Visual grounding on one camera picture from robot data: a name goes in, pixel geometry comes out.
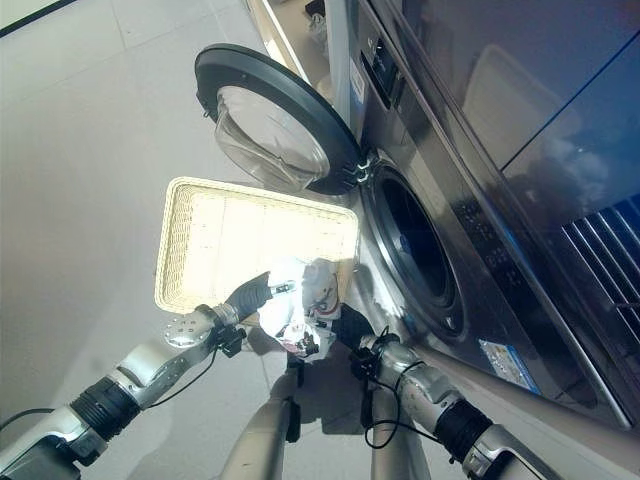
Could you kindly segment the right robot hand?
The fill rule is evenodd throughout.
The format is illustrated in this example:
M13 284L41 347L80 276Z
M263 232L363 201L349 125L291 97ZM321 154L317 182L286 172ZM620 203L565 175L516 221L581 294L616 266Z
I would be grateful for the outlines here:
M351 350L360 348L363 337L374 335L374 330L366 317L346 303L341 305L340 317L332 321L331 331L343 345Z

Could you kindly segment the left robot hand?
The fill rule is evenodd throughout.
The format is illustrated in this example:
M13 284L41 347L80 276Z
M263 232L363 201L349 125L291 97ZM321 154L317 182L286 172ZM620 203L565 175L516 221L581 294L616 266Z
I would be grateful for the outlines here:
M274 297L293 292L297 285L294 280L275 281L270 284L270 272L264 272L237 287L225 303L232 307L238 321L242 322L255 314Z

